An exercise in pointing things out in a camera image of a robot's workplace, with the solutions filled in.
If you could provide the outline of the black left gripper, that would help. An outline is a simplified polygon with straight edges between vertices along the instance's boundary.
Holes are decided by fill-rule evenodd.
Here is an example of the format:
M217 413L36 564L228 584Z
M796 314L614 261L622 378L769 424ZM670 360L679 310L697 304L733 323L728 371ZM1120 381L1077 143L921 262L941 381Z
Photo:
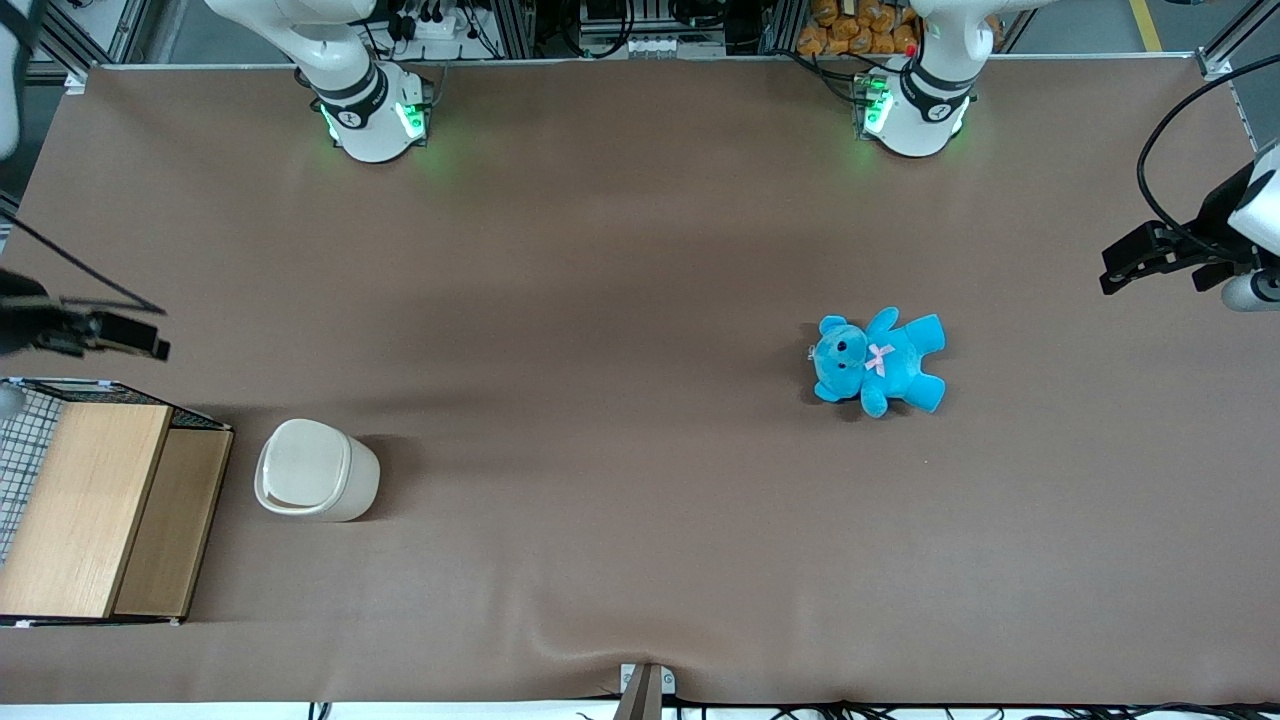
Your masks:
M1196 218L1187 224L1190 234L1208 247L1192 273L1193 286L1201 293L1217 286L1224 295L1263 293L1254 242L1228 222L1245 195L1253 169L1249 163L1210 191ZM1196 258L1185 258L1181 252L1181 241L1183 237L1165 223L1146 222L1111 243L1102 251L1102 295L1114 296L1135 281L1196 265Z

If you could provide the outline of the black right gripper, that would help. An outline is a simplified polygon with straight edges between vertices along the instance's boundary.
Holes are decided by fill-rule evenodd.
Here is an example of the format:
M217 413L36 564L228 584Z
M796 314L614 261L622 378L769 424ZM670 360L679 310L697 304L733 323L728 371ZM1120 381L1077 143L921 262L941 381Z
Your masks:
M91 310L67 313L42 284L26 275L1 269L1 355L26 350L46 350L70 357L116 352L165 363L172 343L159 329L116 313ZM56 334L72 342L58 347Z

